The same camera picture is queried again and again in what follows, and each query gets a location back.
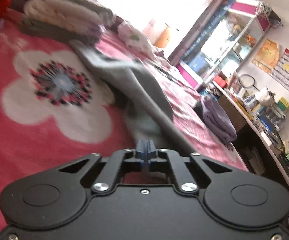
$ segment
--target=triangular cutout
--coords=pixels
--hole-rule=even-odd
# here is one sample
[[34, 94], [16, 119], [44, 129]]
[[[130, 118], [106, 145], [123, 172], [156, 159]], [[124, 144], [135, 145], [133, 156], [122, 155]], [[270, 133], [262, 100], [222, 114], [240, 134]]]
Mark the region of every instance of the triangular cutout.
[[79, 161], [77, 163], [74, 163], [70, 166], [67, 166], [67, 167], [64, 167], [62, 169], [60, 169], [59, 171], [61, 172], [66, 172], [66, 173], [77, 173], [78, 171], [80, 171], [80, 169], [86, 165], [86, 163], [89, 161], [89, 159], [85, 159], [85, 160], [82, 160], [82, 161]]
[[210, 160], [203, 160], [203, 162], [214, 172], [214, 173], [225, 173], [225, 172], [230, 172], [232, 170], [220, 165], [220, 164], [217, 164], [217, 163], [214, 163]]

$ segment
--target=purple curtain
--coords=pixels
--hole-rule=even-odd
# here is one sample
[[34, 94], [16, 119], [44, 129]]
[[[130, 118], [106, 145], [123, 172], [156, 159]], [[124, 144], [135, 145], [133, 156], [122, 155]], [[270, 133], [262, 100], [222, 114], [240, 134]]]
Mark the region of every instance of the purple curtain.
[[182, 39], [179, 45], [169, 56], [169, 61], [171, 65], [175, 66], [179, 63], [181, 57], [186, 52], [186, 50], [194, 43], [203, 28], [209, 22], [211, 17], [217, 11], [218, 7], [222, 4], [224, 0], [207, 0], [202, 7], [202, 13], [198, 20], [195, 22], [191, 30]]

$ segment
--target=screw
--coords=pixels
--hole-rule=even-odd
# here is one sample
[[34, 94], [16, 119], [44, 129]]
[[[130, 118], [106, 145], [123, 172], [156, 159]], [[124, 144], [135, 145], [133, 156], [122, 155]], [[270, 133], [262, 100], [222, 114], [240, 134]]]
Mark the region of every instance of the screw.
[[197, 185], [194, 183], [184, 183], [181, 185], [181, 189], [188, 192], [195, 191], [197, 188]]
[[105, 191], [105, 190], [107, 190], [109, 188], [109, 185], [106, 184], [106, 183], [103, 183], [103, 182], [98, 182], [98, 183], [93, 185], [93, 188], [96, 191]]
[[271, 237], [271, 240], [282, 240], [282, 235], [276, 234], [273, 237]]
[[8, 238], [9, 240], [19, 240], [18, 236], [16, 236], [15, 234], [10, 234]]
[[150, 191], [147, 190], [147, 189], [143, 189], [143, 190], [140, 191], [140, 193], [141, 193], [142, 195], [148, 195], [148, 194], [150, 193]]

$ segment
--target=white flower pattern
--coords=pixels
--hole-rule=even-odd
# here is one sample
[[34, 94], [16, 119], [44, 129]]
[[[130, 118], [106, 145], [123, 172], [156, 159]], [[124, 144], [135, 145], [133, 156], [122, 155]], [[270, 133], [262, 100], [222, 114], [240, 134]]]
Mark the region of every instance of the white flower pattern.
[[[74, 68], [77, 73], [84, 73], [91, 88], [89, 102], [81, 100], [80, 107], [70, 103], [55, 106], [47, 98], [38, 98], [31, 73], [48, 62], [59, 62]], [[35, 125], [54, 117], [65, 136], [84, 143], [99, 143], [110, 136], [112, 122], [103, 107], [107, 105], [102, 91], [106, 85], [99, 84], [99, 80], [90, 74], [73, 52], [57, 51], [51, 55], [39, 50], [19, 52], [14, 57], [13, 65], [21, 78], [9, 84], [1, 98], [2, 108], [10, 119], [24, 125]]]

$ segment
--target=bedsheet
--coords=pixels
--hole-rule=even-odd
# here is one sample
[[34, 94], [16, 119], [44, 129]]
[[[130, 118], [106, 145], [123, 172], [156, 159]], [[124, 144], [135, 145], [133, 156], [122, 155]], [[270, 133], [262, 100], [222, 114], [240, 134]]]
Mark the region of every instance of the bedsheet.
[[[97, 47], [115, 58], [139, 57], [166, 93], [174, 124], [197, 150], [246, 170], [238, 153], [223, 146], [192, 110], [200, 95], [180, 76], [171, 81], [113, 33], [106, 33]], [[69, 96], [66, 91], [74, 93]], [[113, 102], [106, 85], [86, 70], [68, 46], [24, 35], [6, 21], [0, 33], [0, 192], [16, 179], [91, 152], [110, 156], [133, 147], [123, 110]], [[4, 226], [0, 213], [0, 230]]]

